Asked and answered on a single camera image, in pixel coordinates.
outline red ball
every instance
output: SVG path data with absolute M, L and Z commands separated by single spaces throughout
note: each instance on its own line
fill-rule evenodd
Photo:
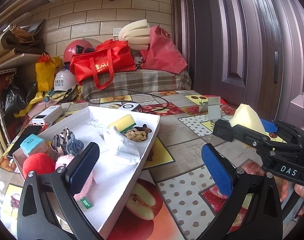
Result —
M 54 163 L 54 160 L 52 160 L 45 153 L 36 153 L 29 156 L 23 162 L 22 169 L 23 169 L 23 176 L 24 178 L 26 178 L 27 174 L 30 171 L 35 171 L 39 175 L 52 173 L 56 169 L 56 164 Z

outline green label tag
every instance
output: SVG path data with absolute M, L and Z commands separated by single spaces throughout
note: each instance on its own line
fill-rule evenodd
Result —
M 92 204 L 85 197 L 82 198 L 80 201 L 85 206 L 86 209 L 93 207 Z

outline tiled wall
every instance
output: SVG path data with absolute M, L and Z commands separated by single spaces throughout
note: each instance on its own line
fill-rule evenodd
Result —
M 171 0 L 51 0 L 25 13 L 19 25 L 47 19 L 40 34 L 51 56 L 60 56 L 74 39 L 89 37 L 99 41 L 112 39 L 113 28 L 147 19 L 172 34 Z

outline pink helmet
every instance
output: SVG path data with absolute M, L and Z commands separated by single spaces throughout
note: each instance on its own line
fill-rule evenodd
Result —
M 82 54 L 94 51 L 93 45 L 85 39 L 71 42 L 66 48 L 63 55 L 64 63 L 72 60 L 73 54 Z

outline white cardboard tray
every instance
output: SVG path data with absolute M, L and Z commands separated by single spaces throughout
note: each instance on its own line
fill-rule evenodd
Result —
M 132 115 L 137 126 L 146 124 L 152 129 L 152 133 L 149 133 L 146 141 L 134 142 L 140 152 L 140 162 L 134 165 L 118 164 L 114 161 L 116 157 L 114 155 L 111 156 L 109 151 L 100 153 L 99 160 L 93 169 L 95 181 L 93 181 L 86 197 L 93 204 L 93 207 L 85 209 L 81 203 L 78 203 L 84 215 L 104 239 L 108 238 L 130 197 L 159 131 L 160 116 L 88 106 L 38 135 L 45 141 L 51 141 L 54 134 L 60 133 L 64 128 L 68 127 L 73 131 L 76 138 L 82 139 L 84 147 L 86 147 L 93 139 L 87 141 L 86 137 L 82 136 L 84 133 L 95 130 L 102 135 L 109 123 L 126 114 Z M 14 152 L 13 156 L 20 173 L 22 173 L 22 165 L 26 159 L 25 154 L 20 148 Z

